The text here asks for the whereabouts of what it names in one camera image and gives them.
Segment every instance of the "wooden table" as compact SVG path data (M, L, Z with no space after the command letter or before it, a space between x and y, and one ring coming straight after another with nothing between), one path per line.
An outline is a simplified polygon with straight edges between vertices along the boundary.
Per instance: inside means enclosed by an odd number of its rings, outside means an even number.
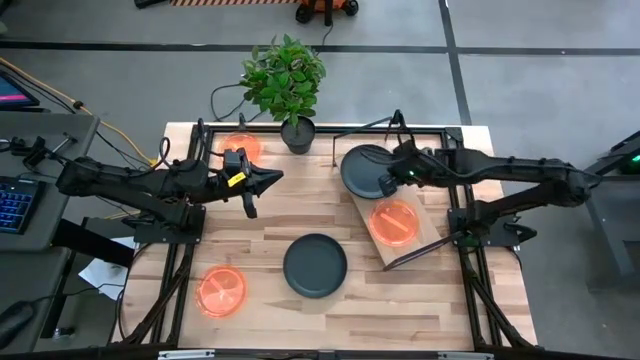
M192 125L167 124L165 136L171 139L170 159L186 156ZM463 126L462 130L466 147L493 154L487 127ZM216 135L214 147L224 136ZM336 169L331 167L331 136L318 134L311 151L303 156L291 154L279 134L257 136L263 142L258 165L283 170L285 176L254 200L257 219L246 218L237 198L226 204L207 204L203 241L196 247L191 270L180 347L473 348L460 264L453 246L447 245L396 270L382 272L383 263L362 218L336 176ZM434 135L420 135L416 140L418 147L441 147L439 137ZM382 144L382 136L350 136L338 142L337 152L344 154L362 143ZM416 191L438 232L445 236L448 232L445 213L450 207L447 190L425 187ZM503 195L497 181L474 186L474 193L476 199L482 200ZM344 284L324 299L301 297L289 288L282 274L288 246L311 232L338 240L348 258L349 272ZM158 296L166 252L166 245L149 247L131 270L123 307L123 322L129 331L142 320ZM535 343L517 260L505 249L489 248L486 253L496 302L522 335ZM220 264L231 264L243 271L249 295L238 313L225 319L211 319L198 310L195 287L209 268ZM484 307L479 306L479 310L483 334L489 341ZM169 315L163 339L168 332Z

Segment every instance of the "potted plant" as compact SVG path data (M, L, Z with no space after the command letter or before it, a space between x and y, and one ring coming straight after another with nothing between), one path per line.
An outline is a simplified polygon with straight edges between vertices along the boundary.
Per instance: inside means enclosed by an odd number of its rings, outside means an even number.
M318 85L326 76L322 60L299 40L284 36L284 43L276 45L276 37L264 52L256 46L252 60L242 65L245 74L240 85L249 88L244 99L269 111L274 121L282 121L280 135L294 154L304 154L311 148L315 125L309 119L318 99Z

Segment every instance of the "orange plate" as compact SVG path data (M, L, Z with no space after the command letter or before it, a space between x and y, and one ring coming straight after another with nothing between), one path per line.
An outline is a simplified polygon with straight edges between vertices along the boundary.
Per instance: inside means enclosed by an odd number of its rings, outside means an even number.
M392 247L411 243L419 225L415 211L409 204L400 200L381 201L369 217L369 226L374 238Z
M262 146L260 141L250 133L234 133L227 136L220 144L220 152L226 149L236 151L241 147L247 152L249 161L256 162L260 158Z
M196 288L196 304L203 314L221 318L234 314L247 298L247 281L233 266L211 268Z

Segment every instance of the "rgb keyboard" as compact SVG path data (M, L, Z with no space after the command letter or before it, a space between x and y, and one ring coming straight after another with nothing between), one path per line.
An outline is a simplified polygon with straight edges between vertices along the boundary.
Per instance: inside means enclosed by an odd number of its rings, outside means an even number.
M24 233L44 185L40 181L0 176L0 232Z

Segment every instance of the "gray floor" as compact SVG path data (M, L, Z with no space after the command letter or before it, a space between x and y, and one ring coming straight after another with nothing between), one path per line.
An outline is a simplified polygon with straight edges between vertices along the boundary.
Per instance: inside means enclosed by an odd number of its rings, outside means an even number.
M640 47L640 5L632 0L449 0L458 46ZM327 44L444 46L437 0L361 1L355 18L336 15ZM13 39L265 44L285 32L319 44L320 17L293 20L293 5L136 10L129 0L23 0L2 20ZM212 88L238 80L234 52L81 52L2 50L0 55L81 99L152 156L168 121L211 119ZM326 53L319 122L367 122L400 108L412 123L460 124L447 55ZM461 56L471 119L488 125L496 153L560 157L584 167L638 129L640 57ZM216 94L220 113L241 93ZM246 106L247 115L257 112ZM119 146L119 137L103 130ZM122 160L96 141L91 156ZM505 184L511 193L522 187ZM66 216L115 212L73 199ZM640 298L592 294L584 208L524 214L540 235L523 246L524 277L541 345L562 351L640 357Z

